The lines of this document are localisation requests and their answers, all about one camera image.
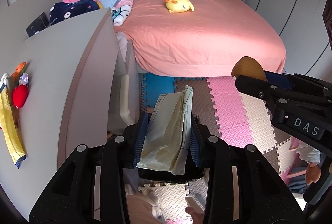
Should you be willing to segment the colourful foam floor mat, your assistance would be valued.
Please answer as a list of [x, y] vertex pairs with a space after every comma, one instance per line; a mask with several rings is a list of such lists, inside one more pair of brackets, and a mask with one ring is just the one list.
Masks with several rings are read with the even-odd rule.
[[299, 154], [291, 152], [298, 141], [271, 125], [271, 114], [265, 103], [242, 94], [235, 80], [228, 77], [180, 78], [140, 74], [141, 108], [151, 112], [160, 94], [181, 92], [185, 86], [194, 89], [192, 111], [210, 133], [228, 144], [244, 147], [253, 143], [297, 196], [302, 196], [303, 176], [287, 179], [296, 170]]

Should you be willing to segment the white folded cloth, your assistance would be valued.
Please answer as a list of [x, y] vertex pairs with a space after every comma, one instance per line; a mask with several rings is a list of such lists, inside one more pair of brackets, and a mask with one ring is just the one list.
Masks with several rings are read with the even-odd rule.
[[2, 92], [2, 90], [6, 87], [6, 79], [10, 77], [10, 75], [8, 73], [4, 73], [1, 77], [1, 87], [0, 87], [0, 93]]

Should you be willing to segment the pink bed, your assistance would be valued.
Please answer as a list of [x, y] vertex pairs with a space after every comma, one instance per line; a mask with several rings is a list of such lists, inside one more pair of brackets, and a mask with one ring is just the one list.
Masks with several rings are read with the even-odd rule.
[[286, 49], [277, 32], [241, 0], [189, 0], [195, 10], [169, 13], [165, 0], [133, 0], [116, 32], [133, 44], [145, 71], [172, 77], [229, 76], [237, 61], [256, 59], [281, 72]]

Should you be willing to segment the purple flower toy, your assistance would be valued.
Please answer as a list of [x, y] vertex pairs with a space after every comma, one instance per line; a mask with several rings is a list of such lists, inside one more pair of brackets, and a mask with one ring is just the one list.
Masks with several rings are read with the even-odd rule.
[[19, 81], [18, 81], [18, 84], [19, 85], [25, 85], [25, 86], [28, 86], [29, 84], [29, 76], [26, 72], [24, 72], [20, 78], [19, 78]]

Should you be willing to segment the black wall switch panel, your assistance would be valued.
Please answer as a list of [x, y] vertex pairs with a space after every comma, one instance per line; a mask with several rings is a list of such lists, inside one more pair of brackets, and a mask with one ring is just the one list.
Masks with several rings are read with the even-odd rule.
[[26, 29], [26, 34], [30, 38], [35, 34], [43, 31], [50, 25], [50, 21], [48, 15], [46, 13], [42, 13], [39, 15]]

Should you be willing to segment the yellow plush chick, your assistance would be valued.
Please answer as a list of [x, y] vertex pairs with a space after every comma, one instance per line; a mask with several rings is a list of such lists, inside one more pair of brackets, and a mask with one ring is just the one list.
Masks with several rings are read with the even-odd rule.
[[165, 6], [169, 13], [182, 13], [195, 10], [189, 0], [165, 0]]

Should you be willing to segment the yellow cloth strip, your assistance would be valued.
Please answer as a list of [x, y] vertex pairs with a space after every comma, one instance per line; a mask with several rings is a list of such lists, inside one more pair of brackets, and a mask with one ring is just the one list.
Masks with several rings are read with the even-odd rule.
[[18, 135], [6, 86], [1, 91], [1, 129], [11, 159], [20, 168], [22, 161], [26, 160], [26, 152]]

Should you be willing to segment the brown plush toy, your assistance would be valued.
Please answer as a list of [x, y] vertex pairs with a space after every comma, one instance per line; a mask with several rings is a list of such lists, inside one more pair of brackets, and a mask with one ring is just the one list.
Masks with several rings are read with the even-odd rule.
[[262, 81], [266, 81], [266, 75], [264, 69], [256, 61], [251, 57], [242, 57], [233, 67], [231, 71], [231, 76], [238, 78], [239, 76], [251, 77], [254, 79], [259, 79]]

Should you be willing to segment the orange toy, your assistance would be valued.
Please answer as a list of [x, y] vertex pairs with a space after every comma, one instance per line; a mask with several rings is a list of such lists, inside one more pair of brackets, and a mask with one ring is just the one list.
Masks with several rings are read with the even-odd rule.
[[21, 62], [15, 69], [14, 73], [11, 75], [11, 77], [13, 77], [13, 80], [15, 82], [17, 82], [19, 80], [19, 78], [21, 77], [21, 75], [25, 72], [27, 67], [27, 62]]

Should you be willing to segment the cream paper bag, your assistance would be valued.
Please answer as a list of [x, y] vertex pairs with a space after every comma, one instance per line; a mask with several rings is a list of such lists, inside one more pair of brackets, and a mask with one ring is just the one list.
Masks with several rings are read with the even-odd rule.
[[150, 118], [138, 168], [184, 175], [190, 147], [194, 89], [160, 94]]

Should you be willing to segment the navy cartoon blanket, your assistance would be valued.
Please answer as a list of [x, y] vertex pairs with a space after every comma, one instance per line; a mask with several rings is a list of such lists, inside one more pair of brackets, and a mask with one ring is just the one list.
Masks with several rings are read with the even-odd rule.
[[79, 0], [73, 3], [58, 2], [49, 11], [50, 25], [99, 9], [100, 6], [94, 0]]

